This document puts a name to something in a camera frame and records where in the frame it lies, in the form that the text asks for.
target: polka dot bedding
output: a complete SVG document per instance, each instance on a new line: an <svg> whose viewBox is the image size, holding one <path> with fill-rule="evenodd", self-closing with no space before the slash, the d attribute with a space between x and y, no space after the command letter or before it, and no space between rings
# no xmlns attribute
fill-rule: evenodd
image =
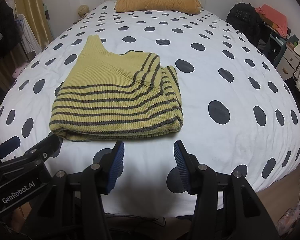
<svg viewBox="0 0 300 240"><path fill-rule="evenodd" d="M300 115L280 75L247 38L214 14L177 11L116 13L108 1L66 30L16 79L0 109L0 143L18 136L6 157L22 156L49 133L52 103L88 35L117 54L154 52L178 72L184 125L179 133L125 141L115 188L102 196L105 212L144 217L193 214L196 196L184 190L173 156L182 140L217 172L240 171L256 191L300 161ZM54 174L80 172L108 154L115 141L69 142L46 165ZM219 208L222 196L219 196Z"/></svg>

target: yellow pillow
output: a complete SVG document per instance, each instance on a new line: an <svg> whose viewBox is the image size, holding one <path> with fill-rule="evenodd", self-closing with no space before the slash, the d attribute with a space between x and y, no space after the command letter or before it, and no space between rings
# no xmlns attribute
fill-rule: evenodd
<svg viewBox="0 0 300 240"><path fill-rule="evenodd" d="M133 12L142 10L168 10L196 14L200 12L198 0L117 0L117 12Z"/></svg>

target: drawer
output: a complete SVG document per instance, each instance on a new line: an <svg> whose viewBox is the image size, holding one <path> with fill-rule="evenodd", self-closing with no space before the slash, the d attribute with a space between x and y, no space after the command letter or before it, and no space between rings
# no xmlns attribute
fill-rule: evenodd
<svg viewBox="0 0 300 240"><path fill-rule="evenodd" d="M286 60L285 57L282 57L279 64L276 67L277 72L280 74L283 80L287 80L293 76L296 72Z"/></svg>
<svg viewBox="0 0 300 240"><path fill-rule="evenodd" d="M291 52L291 50L287 48L283 56L286 58L286 60L288 60L294 70L296 70L300 60Z"/></svg>

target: striped sweater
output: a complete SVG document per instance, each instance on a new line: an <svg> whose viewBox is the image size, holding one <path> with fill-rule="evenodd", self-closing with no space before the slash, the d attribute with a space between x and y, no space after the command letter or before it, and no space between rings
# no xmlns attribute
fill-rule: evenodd
<svg viewBox="0 0 300 240"><path fill-rule="evenodd" d="M178 132L177 73L157 54L108 52L89 36L52 106L50 129L71 141L135 139Z"/></svg>

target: curtain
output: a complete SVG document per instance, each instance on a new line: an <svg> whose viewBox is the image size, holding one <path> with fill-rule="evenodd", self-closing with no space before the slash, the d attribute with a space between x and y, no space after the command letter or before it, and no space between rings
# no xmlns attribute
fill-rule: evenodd
<svg viewBox="0 0 300 240"><path fill-rule="evenodd" d="M17 14L24 14L39 45L44 49L53 38L44 14L42 0L15 0Z"/></svg>

